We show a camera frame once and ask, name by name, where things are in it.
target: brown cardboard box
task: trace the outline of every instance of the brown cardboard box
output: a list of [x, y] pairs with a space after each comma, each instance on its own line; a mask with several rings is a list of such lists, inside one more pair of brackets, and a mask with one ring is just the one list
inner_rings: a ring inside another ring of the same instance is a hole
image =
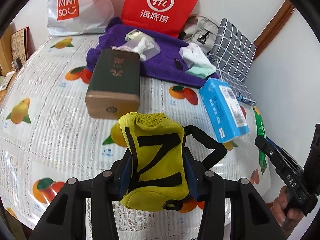
[[119, 119], [140, 106], [140, 58], [137, 53], [104, 49], [94, 68], [85, 103], [88, 114]]
[[3, 76], [12, 71], [11, 62], [13, 61], [13, 58], [11, 51], [11, 35], [13, 33], [13, 26], [9, 25], [7, 30], [2, 35], [2, 38], [0, 39], [0, 66]]

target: dark green tea box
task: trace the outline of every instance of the dark green tea box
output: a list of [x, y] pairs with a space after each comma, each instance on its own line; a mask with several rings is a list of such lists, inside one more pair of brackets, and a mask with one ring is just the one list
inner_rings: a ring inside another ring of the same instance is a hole
[[93, 118], [119, 119], [140, 106], [140, 57], [137, 53], [104, 49], [94, 68], [87, 95]]

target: haidilao logo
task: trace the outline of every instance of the haidilao logo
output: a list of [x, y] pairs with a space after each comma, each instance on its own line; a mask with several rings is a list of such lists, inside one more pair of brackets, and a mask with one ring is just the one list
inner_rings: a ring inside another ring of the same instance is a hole
[[156, 12], [166, 12], [170, 10], [174, 4], [174, 0], [147, 0], [150, 9]]

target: white wall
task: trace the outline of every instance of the white wall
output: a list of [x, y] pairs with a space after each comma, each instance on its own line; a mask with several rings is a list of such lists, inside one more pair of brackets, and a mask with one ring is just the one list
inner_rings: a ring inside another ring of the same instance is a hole
[[[228, 18], [254, 41], [284, 0], [199, 0], [193, 13], [204, 13], [218, 23]], [[115, 15], [120, 16], [124, 0], [112, 0]], [[30, 27], [35, 48], [47, 39], [47, 0], [30, 0], [13, 20], [17, 30]]]
[[[320, 123], [320, 43], [295, 11], [278, 36], [253, 62], [246, 84], [257, 100], [267, 136], [303, 167]], [[264, 195], [273, 202], [284, 182], [270, 169], [271, 189]], [[300, 239], [312, 215], [304, 218], [290, 239]]]

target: metal screw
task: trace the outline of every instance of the metal screw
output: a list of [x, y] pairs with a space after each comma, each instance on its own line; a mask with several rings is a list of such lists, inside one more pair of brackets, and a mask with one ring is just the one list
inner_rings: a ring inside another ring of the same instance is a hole
[[72, 185], [72, 184], [75, 184], [76, 183], [76, 178], [70, 178], [68, 179], [68, 184]]
[[214, 172], [213, 171], [206, 171], [204, 174], [208, 177], [212, 177], [214, 175]]
[[246, 178], [241, 178], [241, 179], [240, 179], [240, 182], [241, 182], [242, 184], [244, 184], [244, 185], [249, 184], [249, 180], [246, 179]]
[[110, 176], [112, 175], [112, 171], [109, 171], [109, 170], [104, 171], [104, 172], [102, 173], [102, 175], [103, 175], [103, 177], [110, 177]]

